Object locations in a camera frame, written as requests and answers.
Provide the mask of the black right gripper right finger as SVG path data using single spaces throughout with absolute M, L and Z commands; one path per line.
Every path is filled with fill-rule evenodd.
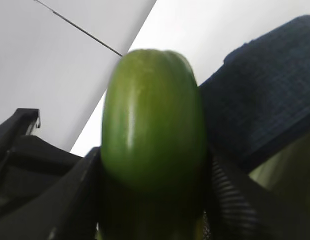
M 208 149 L 206 216 L 214 240 L 310 240 L 310 216 Z

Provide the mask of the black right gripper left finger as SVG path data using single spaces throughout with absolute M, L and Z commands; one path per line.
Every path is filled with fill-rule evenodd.
M 93 240 L 99 167 L 94 147 L 42 195 L 2 217 L 0 240 Z

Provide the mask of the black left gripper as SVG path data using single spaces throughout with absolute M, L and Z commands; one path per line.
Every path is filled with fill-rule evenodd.
M 43 194 L 81 160 L 30 135 L 40 127 L 38 108 L 17 108 L 0 124 L 0 215 Z

